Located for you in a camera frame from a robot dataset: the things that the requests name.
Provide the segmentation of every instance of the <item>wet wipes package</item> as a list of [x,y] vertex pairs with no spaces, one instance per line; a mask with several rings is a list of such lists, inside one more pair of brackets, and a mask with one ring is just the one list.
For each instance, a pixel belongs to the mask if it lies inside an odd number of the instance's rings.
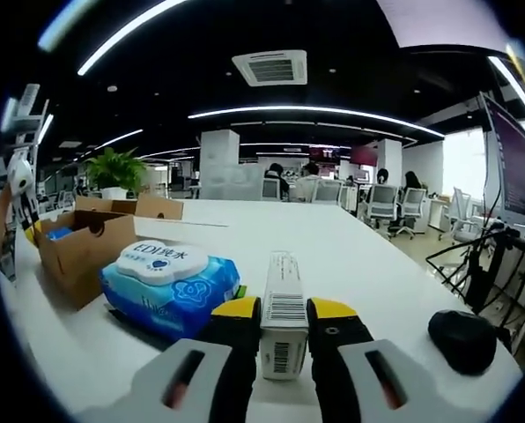
[[232,260],[154,240],[129,245],[100,273],[114,308],[172,340],[193,338],[211,311],[233,298],[239,282]]

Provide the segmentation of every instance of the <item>white pot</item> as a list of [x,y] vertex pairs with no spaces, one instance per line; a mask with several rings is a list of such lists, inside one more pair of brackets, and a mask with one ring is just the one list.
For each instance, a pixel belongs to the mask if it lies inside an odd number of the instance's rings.
[[125,200],[128,191],[120,187],[103,188],[100,190],[105,200]]

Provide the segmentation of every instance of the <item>barcode label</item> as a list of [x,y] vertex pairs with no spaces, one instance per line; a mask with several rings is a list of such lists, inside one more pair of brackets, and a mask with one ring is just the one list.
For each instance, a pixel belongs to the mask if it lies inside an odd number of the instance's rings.
[[290,344],[287,342],[276,342],[274,344],[274,373],[288,372],[288,355]]
[[298,293],[272,293],[269,320],[306,320],[304,297]]

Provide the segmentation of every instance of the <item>computer mouse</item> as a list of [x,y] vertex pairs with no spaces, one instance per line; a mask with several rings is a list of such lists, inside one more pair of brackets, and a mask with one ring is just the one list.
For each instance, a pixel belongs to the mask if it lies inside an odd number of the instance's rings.
[[492,364],[496,330],[483,317],[443,310],[433,315],[428,330],[448,365],[461,375],[481,375]]

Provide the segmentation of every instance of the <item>black ceiling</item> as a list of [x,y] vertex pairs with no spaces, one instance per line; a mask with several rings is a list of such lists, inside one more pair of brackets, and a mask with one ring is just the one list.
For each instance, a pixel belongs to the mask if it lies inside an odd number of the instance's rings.
[[[489,90],[495,77],[482,52],[399,49],[374,0],[188,0],[145,23],[103,56],[86,75],[77,70],[120,27],[159,0],[102,0],[57,49],[36,48],[42,28],[60,8],[38,2],[26,9],[18,44],[27,65],[12,93],[42,84],[55,120],[40,148],[41,164],[68,162],[88,145],[143,129],[115,144],[149,154],[197,145],[202,130],[237,122],[301,121],[384,130],[419,143],[438,139],[401,125],[357,116],[308,112],[246,113],[189,120],[188,115],[245,106],[294,104],[345,108],[407,122]],[[307,52],[308,84],[250,87],[232,64],[236,55],[280,49]],[[115,85],[117,91],[107,90]],[[523,117],[523,108],[511,111]],[[473,126],[466,116],[440,122],[449,132]],[[319,125],[237,126],[241,142],[363,144],[378,135]],[[58,148],[80,141],[78,149]]]

